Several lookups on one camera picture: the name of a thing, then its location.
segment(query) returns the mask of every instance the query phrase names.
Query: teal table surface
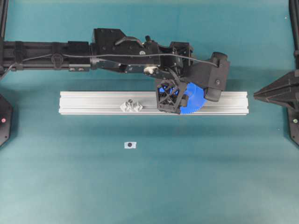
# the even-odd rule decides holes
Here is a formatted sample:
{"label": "teal table surface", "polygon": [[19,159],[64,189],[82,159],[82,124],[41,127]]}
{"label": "teal table surface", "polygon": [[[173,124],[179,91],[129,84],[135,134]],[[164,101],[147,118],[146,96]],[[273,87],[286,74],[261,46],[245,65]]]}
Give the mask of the teal table surface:
{"label": "teal table surface", "polygon": [[[120,28],[198,59],[228,54],[227,89],[247,116],[63,116],[60,91],[152,91],[143,74],[10,72],[14,107],[0,149],[1,224],[293,224],[299,147],[286,110],[253,93],[294,69],[288,0],[14,0],[6,40],[91,41]],[[136,141],[137,149],[124,149]]]}

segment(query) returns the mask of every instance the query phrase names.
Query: black bracket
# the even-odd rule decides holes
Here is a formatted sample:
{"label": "black bracket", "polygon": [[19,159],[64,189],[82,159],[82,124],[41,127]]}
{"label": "black bracket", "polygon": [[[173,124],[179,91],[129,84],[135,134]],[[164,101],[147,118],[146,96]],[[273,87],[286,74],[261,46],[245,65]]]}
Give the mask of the black bracket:
{"label": "black bracket", "polygon": [[54,70],[61,69],[61,65],[64,62],[64,58],[62,57],[60,53],[60,43],[53,42],[52,43],[52,58],[51,61],[54,64]]}
{"label": "black bracket", "polygon": [[10,137],[10,128],[13,108],[3,96],[0,95],[0,146]]}

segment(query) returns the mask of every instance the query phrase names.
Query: white label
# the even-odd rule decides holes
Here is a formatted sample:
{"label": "white label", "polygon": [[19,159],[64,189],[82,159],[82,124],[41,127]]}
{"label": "white label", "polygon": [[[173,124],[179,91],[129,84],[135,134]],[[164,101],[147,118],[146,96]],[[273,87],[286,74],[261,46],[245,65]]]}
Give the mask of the white label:
{"label": "white label", "polygon": [[136,148],[137,142],[135,141],[127,141],[125,142],[125,148]]}

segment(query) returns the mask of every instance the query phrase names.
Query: silver metal bar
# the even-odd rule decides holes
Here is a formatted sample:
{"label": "silver metal bar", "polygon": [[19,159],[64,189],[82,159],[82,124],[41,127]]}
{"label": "silver metal bar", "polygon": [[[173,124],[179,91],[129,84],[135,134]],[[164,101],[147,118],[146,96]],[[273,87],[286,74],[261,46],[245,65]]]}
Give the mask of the silver metal bar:
{"label": "silver metal bar", "polygon": [[[157,109],[154,91],[62,91],[60,92],[61,114],[117,114],[117,115],[175,115]],[[139,112],[123,112],[120,106],[128,101],[139,102]],[[190,115],[246,115],[248,110],[247,92],[225,91],[219,102],[206,101],[197,112]]]}

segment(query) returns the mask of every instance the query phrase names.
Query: wire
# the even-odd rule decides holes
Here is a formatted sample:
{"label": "wire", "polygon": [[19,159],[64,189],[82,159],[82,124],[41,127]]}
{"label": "wire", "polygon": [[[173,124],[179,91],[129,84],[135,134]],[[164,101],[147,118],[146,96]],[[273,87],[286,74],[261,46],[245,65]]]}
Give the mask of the wire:
{"label": "wire", "polygon": [[201,62],[201,63],[207,63],[207,64],[211,64],[215,67],[218,67],[215,63],[213,62],[208,62],[208,61],[203,61],[203,60],[199,60],[196,58],[192,58],[192,57],[187,57],[187,56],[182,56],[182,55],[175,55],[175,54],[168,54],[168,53],[162,53],[162,54],[150,54],[150,55],[115,55],[115,54],[106,54],[106,55],[67,55],[67,54],[62,54],[65,57],[74,57],[74,58],[92,58],[92,57],[154,57],[154,56],[173,56],[173,57],[180,57],[180,58],[185,58],[185,59],[189,59],[192,61],[196,61],[196,62]]}
{"label": "wire", "polygon": [[[209,61],[203,61],[203,60],[199,60],[196,58],[192,58],[192,57],[187,57],[187,56],[182,56],[182,55],[175,55],[175,54],[168,54],[168,53],[164,53],[164,54],[149,54],[149,55],[114,55],[114,54],[106,54],[106,55],[67,55],[67,54],[62,54],[65,57],[70,57],[70,58],[93,58],[93,57],[154,57],[154,56],[173,56],[173,57],[180,57],[180,58],[185,58],[185,59],[189,59],[192,61],[196,61],[196,62],[201,62],[201,63],[206,63],[206,64],[211,64],[215,67],[218,67],[215,63],[213,62],[209,62]],[[34,60],[34,59],[39,59],[39,58],[45,58],[45,57],[50,57],[52,56],[52,54],[47,54],[47,55],[41,55],[41,56],[36,56],[36,57],[29,57],[29,58],[25,58],[23,61],[30,61],[30,60]],[[0,80],[2,80],[6,74],[16,65],[17,63],[13,63],[9,66],[8,69],[6,69],[6,71],[3,73],[3,75],[0,77]]]}
{"label": "wire", "polygon": [[39,59],[39,58],[44,58],[44,57],[50,57],[50,56],[52,56],[52,54],[41,55],[41,56],[37,56],[37,57],[28,57],[28,58],[25,58],[23,61],[26,62],[26,61],[30,61],[30,60],[34,60],[34,59]]}
{"label": "wire", "polygon": [[[52,54],[48,54],[48,55],[41,55],[41,56],[37,56],[37,57],[28,57],[28,58],[25,58],[23,61],[26,62],[26,61],[30,61],[30,60],[34,60],[34,59],[39,59],[39,58],[44,58],[44,57],[49,57],[49,56],[52,56]],[[2,76],[0,76],[0,80],[4,79],[4,77],[7,75],[7,73],[16,65],[17,63],[13,63],[11,64],[8,69],[6,69],[6,71],[3,73]]]}
{"label": "wire", "polygon": [[11,64],[11,65],[9,66],[9,68],[6,69],[6,71],[3,73],[3,75],[0,76],[0,80],[2,80],[2,79],[7,75],[7,73],[8,73],[8,72],[9,72],[15,65],[16,65],[16,63]]}

